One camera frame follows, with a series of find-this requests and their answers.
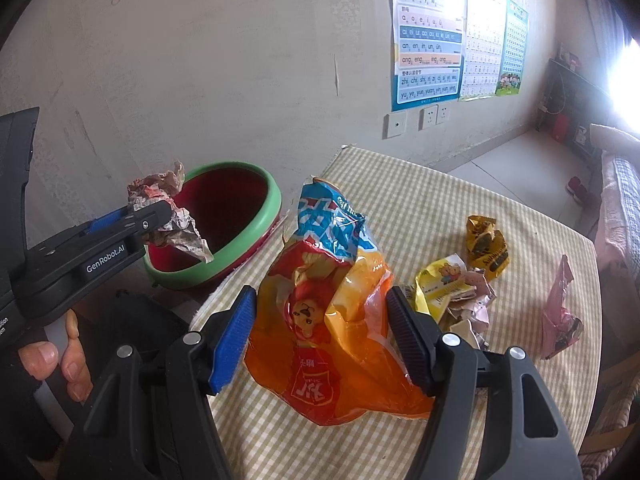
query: torn wrapper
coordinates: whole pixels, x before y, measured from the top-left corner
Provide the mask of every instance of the torn wrapper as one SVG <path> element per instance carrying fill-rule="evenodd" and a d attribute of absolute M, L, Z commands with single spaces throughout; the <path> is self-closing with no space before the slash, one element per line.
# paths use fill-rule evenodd
<path fill-rule="evenodd" d="M 474 298 L 476 290 L 465 283 L 464 272 L 465 263 L 457 254 L 421 269 L 415 276 L 414 309 L 431 314 L 438 323 L 451 301 Z"/>
<path fill-rule="evenodd" d="M 129 205 L 137 211 L 159 200 L 166 200 L 172 209 L 171 220 L 150 232 L 143 241 L 157 247 L 171 245 L 194 256 L 201 262 L 213 261 L 207 241 L 200 236 L 189 211 L 175 205 L 172 197 L 180 193 L 184 183 L 184 167 L 176 162 L 174 171 L 158 173 L 134 180 L 127 186 Z"/>
<path fill-rule="evenodd" d="M 489 313 L 487 307 L 495 299 L 495 291 L 484 276 L 484 270 L 466 270 L 463 279 L 467 285 L 473 286 L 476 296 L 465 301 L 449 303 L 449 324 L 442 326 L 443 330 L 450 330 L 458 334 L 473 348 L 487 350 L 488 345 L 481 334 L 489 328 Z M 451 319 L 458 322 L 450 324 Z"/>
<path fill-rule="evenodd" d="M 542 311 L 542 357 L 544 359 L 551 359 L 562 350 L 569 348 L 582 334 L 582 321 L 564 306 L 569 283 L 573 280 L 574 275 L 569 268 L 569 261 L 566 254 L 563 254 L 556 271 L 556 279 Z"/>

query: yellow candy wrapper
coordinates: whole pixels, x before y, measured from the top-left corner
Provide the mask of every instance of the yellow candy wrapper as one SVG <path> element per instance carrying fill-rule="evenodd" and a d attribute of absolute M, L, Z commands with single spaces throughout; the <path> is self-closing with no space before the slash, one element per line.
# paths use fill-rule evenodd
<path fill-rule="evenodd" d="M 437 260 L 415 275 L 414 308 L 440 322 L 451 301 L 476 296 L 476 288 L 464 280 L 466 265 L 457 254 Z"/>
<path fill-rule="evenodd" d="M 495 228 L 495 218 L 471 215 L 466 220 L 466 262 L 470 267 L 484 269 L 488 282 L 509 265 L 507 243 Z"/>

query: pink wrapper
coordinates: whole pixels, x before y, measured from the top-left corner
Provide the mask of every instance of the pink wrapper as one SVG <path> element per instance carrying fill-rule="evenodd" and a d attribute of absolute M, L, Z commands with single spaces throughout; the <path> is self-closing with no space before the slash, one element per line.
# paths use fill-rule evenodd
<path fill-rule="evenodd" d="M 556 279 L 542 311 L 542 356 L 551 359 L 578 341 L 582 334 L 582 321 L 564 306 L 569 283 L 574 275 L 569 268 L 566 254 L 560 259 Z"/>

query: red shoe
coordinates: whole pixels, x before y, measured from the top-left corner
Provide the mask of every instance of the red shoe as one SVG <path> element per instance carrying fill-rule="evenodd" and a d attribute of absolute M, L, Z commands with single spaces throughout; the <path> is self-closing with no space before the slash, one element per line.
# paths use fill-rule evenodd
<path fill-rule="evenodd" d="M 571 180 L 569 180 L 569 182 L 564 188 L 566 189 L 568 194 L 575 195 L 578 192 L 578 189 L 580 188 L 580 186 L 582 186 L 580 179 L 576 176 L 572 176 Z"/>
<path fill-rule="evenodd" d="M 582 184 L 575 190 L 574 200 L 580 205 L 586 205 L 589 201 L 589 192 Z"/>

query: wall poster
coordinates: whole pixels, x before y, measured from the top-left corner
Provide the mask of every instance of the wall poster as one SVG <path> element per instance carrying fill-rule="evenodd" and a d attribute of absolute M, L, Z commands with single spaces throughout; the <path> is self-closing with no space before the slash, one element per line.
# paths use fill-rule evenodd
<path fill-rule="evenodd" d="M 393 0 L 392 110 L 457 99 L 465 0 Z"/>
<path fill-rule="evenodd" d="M 504 33 L 504 50 L 500 79 L 496 95 L 517 95 L 522 83 L 524 54 L 527 49 L 529 15 L 526 10 L 507 0 L 507 27 Z"/>
<path fill-rule="evenodd" d="M 466 1 L 461 101 L 495 96 L 507 18 L 507 0 Z"/>

